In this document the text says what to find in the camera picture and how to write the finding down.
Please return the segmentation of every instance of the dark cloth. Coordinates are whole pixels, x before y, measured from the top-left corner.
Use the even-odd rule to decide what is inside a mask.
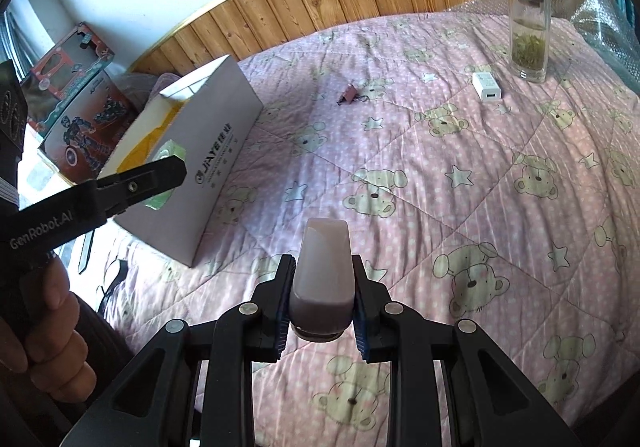
[[[76,331],[89,349],[87,362],[96,374],[96,385],[87,400],[91,405],[133,358],[122,337],[87,303],[78,298],[80,318]],[[68,430],[69,417],[78,407],[55,403],[39,392],[27,375],[0,370],[0,445],[58,447]]]
[[[584,447],[640,445],[640,372],[573,427]]]

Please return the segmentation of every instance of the glass tea bottle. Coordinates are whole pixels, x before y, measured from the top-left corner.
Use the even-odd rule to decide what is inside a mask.
[[[544,82],[549,56],[550,1],[508,1],[510,69],[529,82]]]

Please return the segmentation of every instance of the white cardboard box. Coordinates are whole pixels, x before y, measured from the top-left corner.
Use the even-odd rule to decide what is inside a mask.
[[[238,64],[229,56],[221,57],[162,90],[129,127],[100,172],[100,176],[116,172],[140,140],[161,125],[171,107],[189,98],[146,159],[153,160],[166,142],[173,141],[186,151],[184,183],[161,208],[140,203],[114,218],[138,239],[188,267],[223,183],[262,110]]]

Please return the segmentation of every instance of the bed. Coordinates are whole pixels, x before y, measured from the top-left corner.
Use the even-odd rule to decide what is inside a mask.
[[[150,54],[170,63],[157,71],[177,70],[168,47]],[[169,319],[216,319],[297,255],[307,218],[339,218],[393,299],[476,320],[575,423],[640,368],[637,96],[568,21],[553,20],[544,84],[511,75],[507,48],[503,16],[420,12],[245,56],[265,108],[193,268],[118,234],[109,261],[130,270],[108,321],[138,351]],[[478,70],[500,102],[479,102]],[[358,101],[338,105],[349,83]],[[388,375],[359,360],[352,329],[322,345],[290,331],[278,364],[254,364],[257,442],[384,445]]]

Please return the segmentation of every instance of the toy box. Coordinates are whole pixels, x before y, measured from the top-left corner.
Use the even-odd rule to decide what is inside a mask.
[[[113,56],[87,24],[77,25],[22,82],[31,127],[47,136],[69,103],[110,64]]]
[[[73,183],[97,178],[138,112],[100,72],[56,119],[40,146]]]
[[[175,154],[184,160],[187,178],[174,192],[133,205],[114,221],[190,267],[213,206],[262,103],[231,57],[216,59],[149,100],[100,176],[117,172],[132,150],[162,127],[177,104],[182,104],[180,111],[148,152],[146,162]]]

